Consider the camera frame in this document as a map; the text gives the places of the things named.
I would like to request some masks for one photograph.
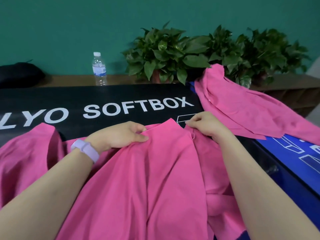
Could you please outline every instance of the pink fabric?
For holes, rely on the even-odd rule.
[[[320,128],[280,101],[242,87],[226,77],[222,65],[207,68],[194,83],[205,111],[212,112],[235,135],[254,139],[284,134],[320,145]]]
[[[100,156],[56,239],[229,240],[245,230],[219,146],[172,119],[147,128],[148,141]],[[41,124],[0,148],[0,208],[74,141]]]

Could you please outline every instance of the forearm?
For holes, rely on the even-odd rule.
[[[0,239],[54,239],[93,161],[74,149],[0,211]]]
[[[218,143],[251,239],[320,239],[318,229],[234,135]]]

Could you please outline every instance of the green wall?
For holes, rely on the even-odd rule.
[[[140,29],[170,26],[207,35],[219,25],[237,36],[277,28],[320,55],[320,0],[0,0],[0,65],[33,59],[50,74],[92,74],[93,52],[108,74],[124,73],[120,54]]]

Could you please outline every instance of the plastic bottle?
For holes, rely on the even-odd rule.
[[[107,84],[107,72],[104,60],[101,58],[100,52],[94,52],[94,59],[92,60],[92,69],[94,77],[96,79],[96,85],[106,85]]]

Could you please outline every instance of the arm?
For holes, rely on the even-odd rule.
[[[148,137],[143,125],[126,122],[99,130],[86,141],[100,154]],[[74,149],[0,211],[0,239],[54,239],[86,181],[93,161]]]
[[[252,240],[320,239],[320,232],[262,170],[238,139],[210,112],[186,122],[221,148],[242,218]]]

